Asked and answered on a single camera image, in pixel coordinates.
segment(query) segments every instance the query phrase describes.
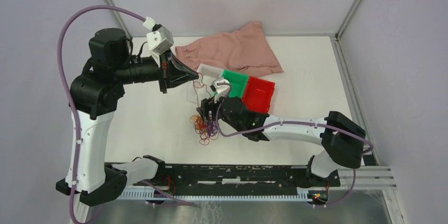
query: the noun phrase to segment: plastic bin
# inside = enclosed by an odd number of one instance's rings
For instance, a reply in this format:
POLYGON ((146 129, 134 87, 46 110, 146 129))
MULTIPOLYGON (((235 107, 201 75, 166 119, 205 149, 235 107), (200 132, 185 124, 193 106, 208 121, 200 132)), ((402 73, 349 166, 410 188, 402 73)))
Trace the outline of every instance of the plastic bin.
POLYGON ((275 83, 249 77, 242 101, 251 111, 268 113, 270 100, 274 94, 275 83))
MULTIPOLYGON (((207 64, 200 64, 197 69, 197 72, 200 72, 203 75, 202 82, 205 85, 207 85, 208 93, 211 93, 213 95, 213 91, 210 89, 211 83, 214 80, 221 77, 221 75, 224 72, 224 69, 212 67, 207 64)), ((199 80, 195 80, 194 84, 196 84, 196 86, 201 85, 201 78, 199 78, 199 80)), ((193 83, 188 82, 188 83, 186 83, 186 85, 187 85, 186 99, 188 101, 196 104, 198 99, 199 99, 199 103, 200 103, 203 99, 210 97, 209 94, 207 93, 205 87, 196 89, 196 91, 198 92, 198 97, 196 97, 196 93, 194 92, 194 88, 193 88, 193 83)))
POLYGON ((246 89, 247 82, 249 81, 249 75, 224 70, 222 76, 232 85, 232 92, 230 92, 229 97, 242 98, 246 89))

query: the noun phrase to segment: white platform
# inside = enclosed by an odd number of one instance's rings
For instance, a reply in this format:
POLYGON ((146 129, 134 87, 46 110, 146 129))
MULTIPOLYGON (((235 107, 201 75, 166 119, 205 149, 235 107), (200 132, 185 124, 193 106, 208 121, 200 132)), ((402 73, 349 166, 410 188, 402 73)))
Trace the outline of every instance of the white platform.
MULTIPOLYGON (((186 45, 196 39, 174 41, 186 45)), ((134 49, 144 41, 134 38, 134 49)), ((270 114, 316 118, 337 110, 351 117, 329 37, 271 36, 267 41, 285 71, 263 77, 276 83, 270 114)), ((185 85, 168 89, 165 95, 157 82, 125 86, 125 91, 110 127, 106 162, 129 162, 150 154, 167 163, 305 165, 323 149, 291 141, 252 142, 242 136, 220 136, 202 146, 190 123, 196 105, 186 100, 185 85)), ((224 122, 220 125, 224 132, 234 132, 224 122)))

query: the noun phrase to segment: white container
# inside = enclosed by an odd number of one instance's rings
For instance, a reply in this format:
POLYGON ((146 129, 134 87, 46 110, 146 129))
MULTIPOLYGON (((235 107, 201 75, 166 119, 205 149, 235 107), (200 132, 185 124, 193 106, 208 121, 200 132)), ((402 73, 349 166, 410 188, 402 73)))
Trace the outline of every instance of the white container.
POLYGON ((214 80, 222 76, 224 69, 212 67, 206 64, 200 64, 197 69, 197 72, 203 75, 202 83, 207 85, 207 87, 204 86, 203 88, 199 88, 202 85, 200 75, 198 80, 195 80, 193 83, 189 82, 186 84, 187 85, 186 99, 194 104, 197 104, 198 101, 200 103, 205 98, 210 98, 209 93, 213 95, 213 91, 210 89, 210 86, 214 80), (194 92, 193 84, 196 86, 196 92, 198 93, 198 97, 196 97, 196 93, 194 92))

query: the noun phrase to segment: pink cloth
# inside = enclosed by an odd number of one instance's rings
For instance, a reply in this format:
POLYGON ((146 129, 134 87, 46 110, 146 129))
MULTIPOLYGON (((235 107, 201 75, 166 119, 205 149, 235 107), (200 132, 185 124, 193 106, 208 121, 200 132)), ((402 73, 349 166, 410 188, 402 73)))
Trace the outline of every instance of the pink cloth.
POLYGON ((254 77, 283 72, 266 41, 260 21, 253 21, 232 33, 221 32, 177 46, 176 54, 193 70, 203 63, 254 77))

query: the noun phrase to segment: tangled rubber bands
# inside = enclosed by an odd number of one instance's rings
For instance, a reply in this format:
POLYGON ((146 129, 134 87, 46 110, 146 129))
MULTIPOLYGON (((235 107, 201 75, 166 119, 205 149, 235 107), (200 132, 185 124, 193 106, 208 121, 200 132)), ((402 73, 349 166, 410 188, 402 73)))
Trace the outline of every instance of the tangled rubber bands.
MULTIPOLYGON (((201 73, 199 73, 199 75, 201 76, 200 81, 199 80, 193 81, 193 88, 194 92, 196 93, 196 101, 198 107, 199 107, 199 95, 197 89, 205 87, 206 92, 211 97, 211 93, 207 91, 207 85, 205 85, 204 82, 202 81, 204 75, 202 75, 201 73)), ((200 137, 199 144, 201 145, 207 146, 208 144, 210 144, 210 140, 214 141, 219 136, 218 127, 216 126, 216 123, 213 122, 212 120, 213 119, 211 114, 209 114, 209 119, 207 123, 204 122, 204 119, 202 119, 201 115, 199 114, 190 117, 190 122, 193 124, 194 130, 196 131, 197 134, 199 134, 200 137)))
POLYGON ((218 138, 218 127, 216 126, 216 123, 211 120, 211 114, 207 123, 204 122, 201 115, 191 116, 190 122, 193 124, 194 130, 201 138, 199 144, 207 146, 210 144, 210 140, 214 141, 218 138))

